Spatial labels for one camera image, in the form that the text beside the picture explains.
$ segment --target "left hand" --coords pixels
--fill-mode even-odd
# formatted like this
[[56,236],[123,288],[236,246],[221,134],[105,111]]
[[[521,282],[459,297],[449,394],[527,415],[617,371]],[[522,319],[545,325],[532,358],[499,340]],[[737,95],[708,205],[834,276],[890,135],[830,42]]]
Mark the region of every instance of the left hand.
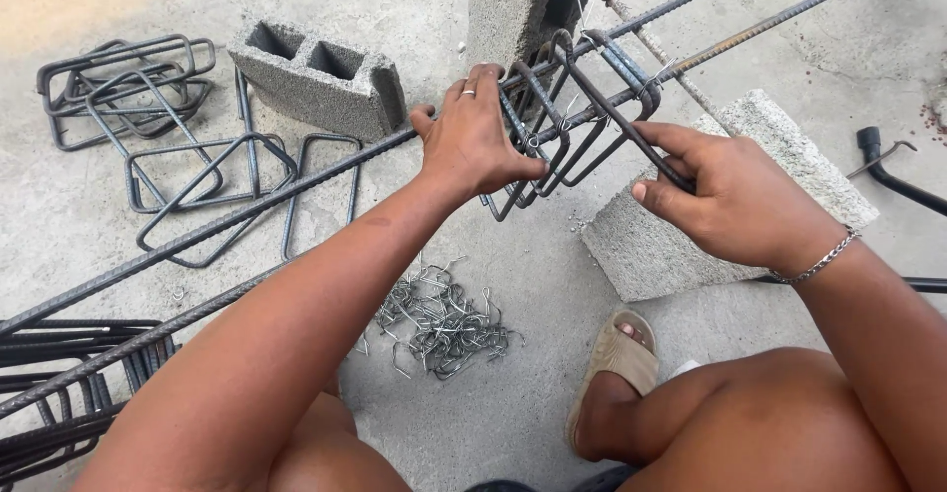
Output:
[[465,201],[515,181],[539,179],[549,170],[545,160],[517,152],[505,135],[497,83],[502,77],[500,65],[475,65],[447,89],[436,122],[433,105],[416,105],[409,115],[424,141],[421,174],[456,187]]

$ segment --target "pile of wire ties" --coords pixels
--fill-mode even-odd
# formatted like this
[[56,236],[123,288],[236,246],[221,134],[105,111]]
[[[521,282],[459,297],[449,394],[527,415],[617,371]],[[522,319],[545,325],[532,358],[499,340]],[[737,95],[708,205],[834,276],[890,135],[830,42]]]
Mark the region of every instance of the pile of wire ties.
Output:
[[[408,379],[409,373],[398,366],[399,348],[410,351],[426,372],[446,381],[466,370],[471,358],[481,351],[489,350],[488,362],[506,356],[510,334],[516,334],[526,346],[522,333],[503,326],[503,312],[491,302],[489,287],[481,291],[486,312],[480,312],[464,287],[454,281],[448,269],[461,259],[464,257],[444,268],[429,265],[410,278],[399,278],[375,313],[374,322],[382,329],[381,334],[395,340],[391,364]],[[403,341],[391,330],[406,319],[414,324],[414,334]],[[362,343],[364,349],[356,350],[368,355],[364,334]]]

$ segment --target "silver chain bracelet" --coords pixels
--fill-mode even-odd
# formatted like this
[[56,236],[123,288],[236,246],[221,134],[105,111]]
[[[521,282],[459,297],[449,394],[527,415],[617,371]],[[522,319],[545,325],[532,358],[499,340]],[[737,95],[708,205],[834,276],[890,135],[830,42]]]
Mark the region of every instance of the silver chain bracelet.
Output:
[[818,272],[818,271],[821,270],[822,268],[825,268],[825,266],[826,266],[827,264],[831,263],[833,259],[835,259],[836,257],[838,257],[838,254],[839,254],[839,253],[842,253],[842,250],[845,249],[846,246],[848,246],[849,244],[851,244],[851,241],[855,240],[855,237],[861,237],[861,236],[862,236],[861,233],[856,232],[854,228],[852,228],[851,226],[848,226],[847,224],[845,225],[845,229],[848,230],[848,236],[846,236],[845,240],[842,241],[841,243],[839,243],[838,246],[836,246],[835,248],[833,248],[833,250],[829,252],[829,255],[826,255],[825,257],[823,257],[823,258],[822,258],[822,261],[819,261],[818,263],[816,263],[814,267],[812,267],[812,268],[806,270],[805,272],[799,274],[799,276],[797,276],[797,277],[795,277],[795,278],[793,278],[793,279],[791,279],[791,280],[787,280],[786,278],[784,278],[784,277],[780,276],[779,274],[775,273],[775,270],[770,270],[770,271],[769,271],[769,272],[770,272],[770,275],[773,276],[773,278],[775,278],[775,280],[777,280],[777,281],[779,281],[779,282],[781,282],[781,283],[785,283],[785,284],[794,284],[794,283],[798,283],[798,282],[800,282],[800,281],[802,281],[802,280],[808,280],[808,279],[811,278],[813,275],[815,275],[815,272]]

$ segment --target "skin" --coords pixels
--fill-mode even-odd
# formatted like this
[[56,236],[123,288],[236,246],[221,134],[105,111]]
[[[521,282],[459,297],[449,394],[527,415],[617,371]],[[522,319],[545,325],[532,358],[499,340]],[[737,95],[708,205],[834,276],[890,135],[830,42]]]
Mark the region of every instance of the skin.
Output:
[[[502,74],[475,66],[436,122],[432,105],[416,107],[420,173],[189,341],[118,415],[73,490],[408,490],[358,440],[334,372],[453,211],[547,171],[504,136]],[[634,197],[708,253],[795,276],[845,237],[751,139],[635,125],[698,192],[658,178]],[[599,373],[578,454],[648,465],[621,490],[947,489],[947,322],[860,241],[795,289],[832,355],[707,365],[646,398]]]

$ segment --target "broken concrete block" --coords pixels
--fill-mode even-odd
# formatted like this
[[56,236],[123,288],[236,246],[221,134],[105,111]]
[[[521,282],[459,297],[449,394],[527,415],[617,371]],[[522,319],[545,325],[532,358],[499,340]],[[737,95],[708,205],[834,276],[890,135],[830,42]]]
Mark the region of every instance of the broken concrete block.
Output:
[[384,54],[258,18],[227,51],[264,104],[304,123],[376,141],[405,119],[398,70]]
[[[878,210],[762,90],[746,93],[721,110],[721,117],[741,134],[751,136],[840,222],[861,230],[878,217]],[[694,123],[693,128],[727,135],[708,115]],[[657,169],[651,167],[633,179],[582,233],[583,242],[623,301],[659,298],[766,273],[764,268],[734,265],[707,255],[684,233],[641,207],[631,195],[632,186],[640,179],[656,176]]]
[[576,0],[469,0],[468,7],[467,61],[506,69],[517,61],[532,64],[556,30],[573,32],[582,11]]

